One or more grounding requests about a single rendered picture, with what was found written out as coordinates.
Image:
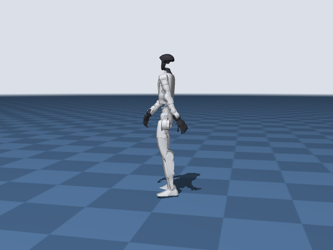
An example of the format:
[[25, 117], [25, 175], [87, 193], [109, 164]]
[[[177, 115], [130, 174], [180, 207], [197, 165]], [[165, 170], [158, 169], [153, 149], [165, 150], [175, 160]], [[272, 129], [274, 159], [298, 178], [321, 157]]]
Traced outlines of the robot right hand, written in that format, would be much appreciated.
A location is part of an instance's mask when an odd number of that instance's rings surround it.
[[149, 121], [149, 117], [152, 116], [150, 112], [151, 112], [151, 109], [148, 109], [148, 111], [146, 112], [146, 115], [144, 116], [144, 119], [143, 119], [144, 126], [146, 126], [147, 128], [148, 128], [147, 123]]

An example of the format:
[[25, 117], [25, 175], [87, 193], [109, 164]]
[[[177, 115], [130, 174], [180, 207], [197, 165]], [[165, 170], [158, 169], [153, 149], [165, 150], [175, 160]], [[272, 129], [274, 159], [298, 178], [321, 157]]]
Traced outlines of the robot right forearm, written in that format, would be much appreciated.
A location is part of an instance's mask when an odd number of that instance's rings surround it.
[[160, 106], [162, 106], [162, 104], [159, 104], [159, 100], [157, 100], [157, 102], [150, 108], [151, 109], [151, 115], [154, 113], [154, 112], [156, 112], [158, 109], [159, 109], [159, 107]]

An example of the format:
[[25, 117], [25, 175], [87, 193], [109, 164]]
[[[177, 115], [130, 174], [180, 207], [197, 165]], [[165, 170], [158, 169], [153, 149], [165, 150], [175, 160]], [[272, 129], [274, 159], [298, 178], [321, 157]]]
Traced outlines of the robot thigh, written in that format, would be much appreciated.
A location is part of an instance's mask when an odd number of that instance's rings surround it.
[[[170, 125], [170, 128], [172, 128], [172, 125], [173, 125], [173, 123]], [[169, 131], [168, 129], [163, 130], [163, 131], [167, 132], [167, 135], [168, 135], [168, 146], [167, 146], [166, 151], [167, 151], [167, 152], [171, 152], [171, 153], [173, 154], [172, 150], [169, 149], [169, 144], [170, 144], [170, 131]], [[174, 154], [173, 154], [173, 155], [174, 155]]]
[[156, 139], [157, 139], [157, 146], [158, 146], [159, 152], [160, 152], [161, 156], [163, 157], [164, 161], [165, 161], [166, 155], [168, 153], [171, 153], [171, 152], [167, 152], [168, 135], [167, 135], [167, 132], [163, 131], [166, 129], [170, 129], [170, 120], [167, 117], [163, 117], [163, 119], [158, 121]]

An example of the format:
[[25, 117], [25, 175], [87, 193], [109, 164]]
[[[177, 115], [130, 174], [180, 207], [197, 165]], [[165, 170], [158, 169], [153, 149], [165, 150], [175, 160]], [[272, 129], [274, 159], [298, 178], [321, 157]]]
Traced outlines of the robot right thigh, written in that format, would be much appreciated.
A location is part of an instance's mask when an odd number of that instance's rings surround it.
[[[170, 125], [170, 128], [172, 128], [172, 125], [173, 125], [173, 123]], [[167, 151], [167, 152], [171, 152], [171, 153], [173, 154], [172, 150], [169, 149], [169, 144], [170, 144], [170, 131], [169, 131], [168, 129], [163, 130], [163, 131], [167, 132], [167, 135], [168, 135], [168, 146], [167, 146], [166, 151]], [[174, 154], [173, 154], [173, 155], [174, 155]]]

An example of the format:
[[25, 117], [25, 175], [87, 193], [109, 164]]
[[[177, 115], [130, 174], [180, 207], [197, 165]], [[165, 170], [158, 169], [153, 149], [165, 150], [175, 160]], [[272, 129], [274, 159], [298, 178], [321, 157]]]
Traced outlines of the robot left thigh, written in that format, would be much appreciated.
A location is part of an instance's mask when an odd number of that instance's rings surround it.
[[161, 156], [163, 157], [164, 161], [165, 161], [166, 155], [168, 153], [171, 153], [171, 152], [167, 152], [168, 135], [167, 135], [167, 132], [163, 131], [166, 129], [170, 129], [170, 120], [167, 117], [163, 117], [163, 119], [158, 121], [156, 139], [157, 139], [157, 146], [158, 146], [159, 152], [160, 152]]

